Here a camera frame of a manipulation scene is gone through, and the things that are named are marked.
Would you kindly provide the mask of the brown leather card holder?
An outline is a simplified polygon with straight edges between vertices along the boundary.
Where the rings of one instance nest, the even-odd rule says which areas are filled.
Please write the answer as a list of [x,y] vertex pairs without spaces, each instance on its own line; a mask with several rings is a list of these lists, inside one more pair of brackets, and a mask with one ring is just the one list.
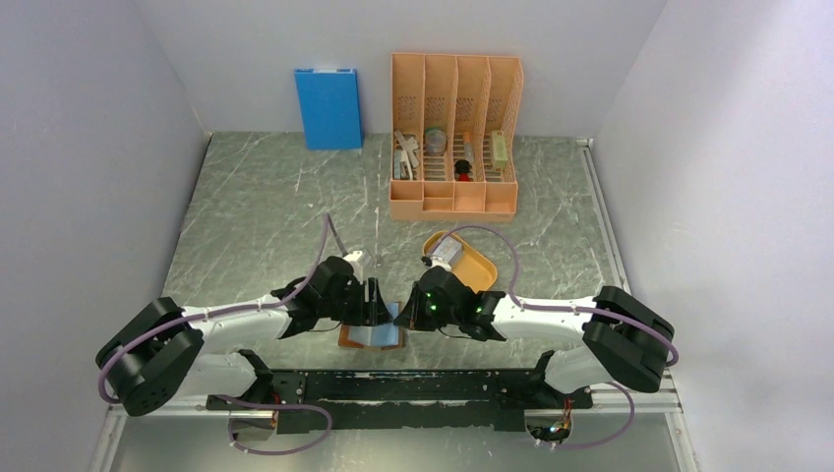
[[403,348],[405,334],[394,323],[375,326],[343,325],[339,330],[337,345],[342,348],[385,351]]

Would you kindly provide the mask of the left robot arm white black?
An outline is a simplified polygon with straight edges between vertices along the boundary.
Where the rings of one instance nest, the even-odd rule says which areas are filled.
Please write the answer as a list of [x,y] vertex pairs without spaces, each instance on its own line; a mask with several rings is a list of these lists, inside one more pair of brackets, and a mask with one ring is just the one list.
[[365,277],[362,257],[329,257],[243,303],[181,307],[170,297],[148,303],[96,354],[100,395],[131,416],[194,396],[236,398],[250,409],[284,403],[250,344],[311,332],[321,320],[359,329],[393,325],[395,315],[378,280]]

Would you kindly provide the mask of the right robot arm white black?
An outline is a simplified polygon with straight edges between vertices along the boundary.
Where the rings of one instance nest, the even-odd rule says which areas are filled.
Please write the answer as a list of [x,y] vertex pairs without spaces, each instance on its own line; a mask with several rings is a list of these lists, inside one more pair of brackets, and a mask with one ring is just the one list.
[[452,325],[477,341],[533,338],[564,344],[545,357],[531,381],[541,406],[556,406],[581,387],[615,382],[631,390],[659,390],[667,365],[678,359],[673,326],[616,286],[571,300],[519,298],[508,292],[474,291],[452,272],[428,269],[416,281],[396,325],[440,331]]

